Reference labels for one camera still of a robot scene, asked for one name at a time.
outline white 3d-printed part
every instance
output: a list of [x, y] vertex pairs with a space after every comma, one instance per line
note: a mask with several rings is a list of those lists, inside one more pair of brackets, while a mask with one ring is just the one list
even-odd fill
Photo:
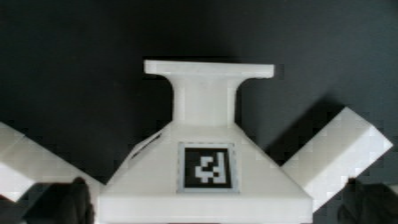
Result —
[[392, 146], [375, 126], [345, 108], [282, 166], [318, 210]]
[[85, 179], [96, 207], [103, 184], [0, 123], [0, 195], [16, 202], [35, 183], [71, 183], [76, 177]]
[[[174, 118], [133, 148], [105, 186], [101, 222], [311, 223], [311, 197], [234, 124], [238, 85], [270, 78], [273, 65], [146, 61], [146, 73], [170, 80]], [[238, 192], [177, 192], [181, 144], [233, 145]]]

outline dark surface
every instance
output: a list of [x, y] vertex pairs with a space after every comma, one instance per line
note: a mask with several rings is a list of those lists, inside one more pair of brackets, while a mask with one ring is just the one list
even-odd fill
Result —
[[341, 194], [339, 224], [398, 223], [398, 195], [384, 184], [350, 180]]
[[[0, 121], [106, 182], [170, 120], [142, 58], [282, 65], [238, 123], [282, 163], [346, 105], [398, 143], [398, 1], [0, 0]], [[398, 182], [396, 148], [361, 175]], [[339, 195], [314, 214], [336, 223]]]

